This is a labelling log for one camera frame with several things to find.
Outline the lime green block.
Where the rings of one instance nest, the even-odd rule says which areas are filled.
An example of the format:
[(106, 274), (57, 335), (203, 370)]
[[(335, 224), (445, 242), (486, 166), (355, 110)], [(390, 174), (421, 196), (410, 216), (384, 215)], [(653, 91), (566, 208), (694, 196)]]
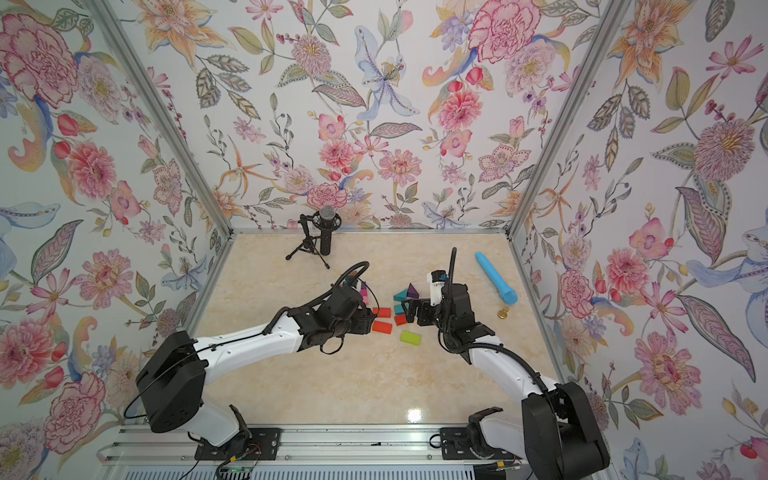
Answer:
[(400, 335), (400, 341), (409, 345), (419, 346), (422, 341), (422, 337), (419, 334), (402, 331)]

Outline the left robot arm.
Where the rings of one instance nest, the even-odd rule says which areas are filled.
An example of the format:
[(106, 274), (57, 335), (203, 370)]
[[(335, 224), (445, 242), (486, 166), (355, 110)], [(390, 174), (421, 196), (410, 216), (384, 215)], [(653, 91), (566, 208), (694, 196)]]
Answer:
[(320, 348), (327, 341), (371, 332), (376, 314), (348, 285), (334, 285), (299, 307), (283, 307), (269, 322), (234, 333), (167, 337), (136, 379), (152, 432), (184, 430), (221, 447), (248, 435), (239, 411), (206, 397), (220, 377), (272, 357)]

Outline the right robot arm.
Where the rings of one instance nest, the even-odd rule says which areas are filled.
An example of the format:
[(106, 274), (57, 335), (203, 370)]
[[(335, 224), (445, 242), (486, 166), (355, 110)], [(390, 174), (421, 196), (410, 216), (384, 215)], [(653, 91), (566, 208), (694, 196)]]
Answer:
[(508, 453), (538, 479), (584, 479), (606, 469), (609, 448), (588, 395), (576, 383), (558, 383), (535, 370), (475, 318), (464, 284), (437, 282), (429, 297), (407, 299), (409, 323), (434, 326), (448, 353), (492, 379), (520, 404), (519, 416), (488, 407), (469, 416), (461, 451), (481, 459)]

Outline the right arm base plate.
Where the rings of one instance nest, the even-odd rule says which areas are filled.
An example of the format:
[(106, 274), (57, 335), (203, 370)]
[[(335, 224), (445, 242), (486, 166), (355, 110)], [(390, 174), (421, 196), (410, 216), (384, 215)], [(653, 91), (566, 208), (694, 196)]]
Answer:
[(444, 460), (520, 460), (511, 452), (488, 445), (479, 430), (471, 425), (440, 428), (439, 448)]

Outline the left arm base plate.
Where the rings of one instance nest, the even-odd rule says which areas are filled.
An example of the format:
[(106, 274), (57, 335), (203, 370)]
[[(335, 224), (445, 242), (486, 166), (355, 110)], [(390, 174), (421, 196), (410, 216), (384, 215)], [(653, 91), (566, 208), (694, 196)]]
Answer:
[(194, 454), (201, 461), (272, 461), (277, 457), (283, 430), (280, 428), (253, 428), (248, 434), (239, 433), (224, 445), (216, 447), (201, 440)]

